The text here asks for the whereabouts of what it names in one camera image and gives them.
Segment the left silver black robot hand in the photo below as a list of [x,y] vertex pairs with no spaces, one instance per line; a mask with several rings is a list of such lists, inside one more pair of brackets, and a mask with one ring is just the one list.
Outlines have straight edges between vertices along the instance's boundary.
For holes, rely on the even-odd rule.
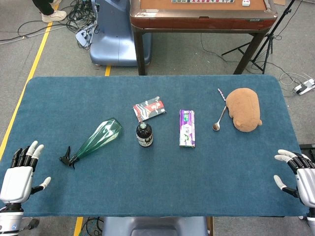
[[22,204],[39,191],[44,190],[51,182],[47,177],[40,185],[33,187],[32,179],[44,145],[33,141],[30,146],[18,149],[4,175],[0,200],[5,204]]

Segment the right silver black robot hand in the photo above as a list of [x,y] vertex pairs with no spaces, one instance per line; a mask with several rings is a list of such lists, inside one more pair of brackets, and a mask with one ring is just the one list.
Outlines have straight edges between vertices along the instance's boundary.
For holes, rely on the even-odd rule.
[[278,175],[274,181],[279,189],[300,199],[300,202],[309,208],[308,217],[315,216],[315,163],[306,155],[280,149],[274,156],[276,160],[285,162],[293,171],[296,188],[290,188],[283,183]]

